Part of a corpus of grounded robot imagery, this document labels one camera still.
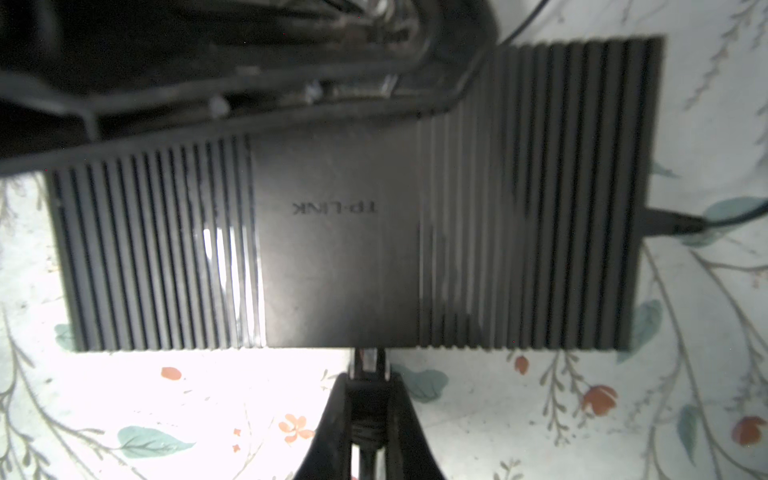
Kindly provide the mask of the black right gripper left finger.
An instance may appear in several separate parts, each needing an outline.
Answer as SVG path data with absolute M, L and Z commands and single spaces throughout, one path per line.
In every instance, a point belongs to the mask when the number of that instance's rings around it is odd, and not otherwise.
M 336 379 L 295 480 L 351 479 L 352 402 L 348 380 L 344 373 Z

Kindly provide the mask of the black network switch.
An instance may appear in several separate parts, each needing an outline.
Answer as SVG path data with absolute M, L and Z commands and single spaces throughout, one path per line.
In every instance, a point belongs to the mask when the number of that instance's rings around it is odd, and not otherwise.
M 661 37 L 493 55 L 454 108 L 47 177 L 81 351 L 628 351 Z

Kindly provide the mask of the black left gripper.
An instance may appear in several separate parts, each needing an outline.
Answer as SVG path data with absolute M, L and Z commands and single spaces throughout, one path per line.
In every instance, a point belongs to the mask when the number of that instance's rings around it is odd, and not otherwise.
M 1 172 L 446 109 L 497 39 L 486 1 L 5 1 Z

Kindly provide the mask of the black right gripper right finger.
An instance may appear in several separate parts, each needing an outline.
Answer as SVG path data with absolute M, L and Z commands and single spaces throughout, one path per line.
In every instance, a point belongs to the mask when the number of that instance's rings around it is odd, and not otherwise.
M 385 470 L 388 480 L 445 480 L 399 373 L 389 380 Z

